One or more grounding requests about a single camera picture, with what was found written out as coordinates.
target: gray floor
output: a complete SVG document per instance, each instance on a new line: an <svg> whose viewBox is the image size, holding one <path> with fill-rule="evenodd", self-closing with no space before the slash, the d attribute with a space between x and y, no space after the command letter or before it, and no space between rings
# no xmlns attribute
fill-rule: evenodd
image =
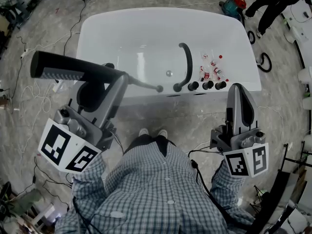
<svg viewBox="0 0 312 234"><path fill-rule="evenodd" d="M87 1L87 6L82 13L82 21L94 14L119 9L154 6L176 7L219 1L92 0ZM254 0L246 1L250 5ZM27 43L27 48L34 48L38 44L46 46L54 43L69 33L72 25L79 19L82 7L83 2L81 0L43 0L22 29L14 32L8 50L2 56L0 61L1 88L10 87L12 96L17 72L20 68L20 56L23 53L23 44L16 36L23 37L23 40ZM192 5L186 8L221 13L217 4ZM261 12L257 12L255 17L247 22L247 29L255 32L260 17ZM80 27L81 24L78 24L73 32L79 31ZM263 39L257 40L256 44L253 45L256 58L262 52L266 52L273 61L273 70L270 73L265 74L259 71L262 83L262 100L258 106L269 106L277 110L283 117L283 121L279 113L269 108L259 108L260 127L267 134L267 142L270 147L270 169L255 179L247 179L242 191L245 204L248 204L254 196L254 185L257 185L260 189L271 188L277 168L281 163L284 142L292 143L292 148L288 154L289 157L298 158L303 134L308 129L308 111L304 111L301 105L304 87L299 84L296 76L302 67L295 46L289 44L283 36L286 29L282 18L278 17ZM70 39L67 44L66 55L71 57L76 55L78 38L79 34L76 34ZM45 48L45 51L63 54L66 39L64 38L57 44ZM37 147L47 118L53 118L55 110L67 102L68 91L65 90L65 92L54 94L50 90L48 97L52 102L52 109L48 113L41 110L34 124L42 98L33 98L30 90L26 89L23 95L24 116L20 117L22 113L19 109L21 94L26 86L34 85L34 80L30 78L29 72L32 55L33 52L22 61L22 70L13 98L15 107L13 114L0 109L0 178L3 182L9 180L16 192L23 191L26 186L31 184L35 156L39 166L52 178L66 182L64 173L58 172L44 158L37 156ZM38 85L41 90L40 96L43 96L49 81L38 80ZM35 87L34 94L38 94L38 87ZM49 103L46 101L44 106L45 110L48 110ZM147 127L152 134L156 134L159 129L165 128L169 132L169 139L187 152L198 144L208 141L211 129L221 125L224 117L224 103L211 105L201 101L197 103L181 102L125 107L120 109L114 122L118 127L117 133L124 147L129 145L141 127ZM121 154L121 150L116 143L109 151L104 153L108 163L108 171L115 166L121 158ZM210 185L210 179L219 166L221 157L214 154L195 153L192 154L192 158L198 161L203 177L207 185ZM285 168L290 170L293 165L287 163ZM42 208L52 201L57 213L65 212L66 206L60 203L57 198L51 197L42 188L42 183L46 179L45 175L38 170L36 170L36 175L36 187L42 191L45 198L38 204L38 207ZM47 188L51 193L58 194L63 201L70 201L70 191L65 186L48 184Z"/></svg>

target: curved black spout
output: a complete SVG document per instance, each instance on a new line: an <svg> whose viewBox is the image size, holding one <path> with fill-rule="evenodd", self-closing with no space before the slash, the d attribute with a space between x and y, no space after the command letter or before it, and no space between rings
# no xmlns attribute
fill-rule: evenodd
<svg viewBox="0 0 312 234"><path fill-rule="evenodd" d="M187 83L189 83L192 77L192 73L193 73L193 60L192 60L192 54L191 54L189 47L185 43L180 43L179 47L183 48L185 51L186 62L187 62L187 73L186 73L186 78L182 82L176 83L174 85L174 91L176 92L180 92L182 87L186 85Z"/></svg>

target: white shoe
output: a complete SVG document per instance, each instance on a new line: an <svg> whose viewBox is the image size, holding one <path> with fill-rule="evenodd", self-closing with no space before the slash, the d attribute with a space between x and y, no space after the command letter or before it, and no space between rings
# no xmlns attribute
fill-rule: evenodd
<svg viewBox="0 0 312 234"><path fill-rule="evenodd" d="M262 34L260 33L259 30L257 30L257 36L258 36L259 39L262 37Z"/></svg>
<svg viewBox="0 0 312 234"><path fill-rule="evenodd" d="M142 128L138 133L139 136L141 135L149 135L148 130L146 128Z"/></svg>
<svg viewBox="0 0 312 234"><path fill-rule="evenodd" d="M250 19L250 17L246 16L246 10L243 10L243 16L244 16L244 19L245 19L245 20Z"/></svg>
<svg viewBox="0 0 312 234"><path fill-rule="evenodd" d="M159 131L159 133L157 134L157 136L159 136L159 135L164 136L165 138L167 138L168 137L168 132L165 129L161 129Z"/></svg>

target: plaid shirt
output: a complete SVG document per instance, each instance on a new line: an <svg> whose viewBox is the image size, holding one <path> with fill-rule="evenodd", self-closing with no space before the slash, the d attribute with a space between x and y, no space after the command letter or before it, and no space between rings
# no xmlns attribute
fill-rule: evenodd
<svg viewBox="0 0 312 234"><path fill-rule="evenodd" d="M72 194L81 215L101 233L230 233L246 231L227 225L221 212L196 183L196 170L180 149L168 143L164 157L156 142L127 152L108 174L101 155L73 178ZM211 193L237 221L253 218L237 206L242 178L231 178L223 162L212 179ZM91 225L92 233L98 233ZM88 233L74 208L56 225L57 234Z"/></svg>

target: bathtub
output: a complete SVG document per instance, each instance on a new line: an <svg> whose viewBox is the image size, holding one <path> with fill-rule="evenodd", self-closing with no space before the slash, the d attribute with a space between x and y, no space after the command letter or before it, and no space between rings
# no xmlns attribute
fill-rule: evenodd
<svg viewBox="0 0 312 234"><path fill-rule="evenodd" d="M191 82L199 88L180 92L173 85L185 79L187 63L179 43L192 53ZM200 66L218 59L227 86L221 90L202 88ZM242 84L257 100L261 83L254 53L243 25L236 19L191 9L137 8L106 12L89 17L82 25L77 58L97 64L113 63L115 68L151 85L163 86L163 92L129 85L122 104L168 100L226 100L233 83Z"/></svg>

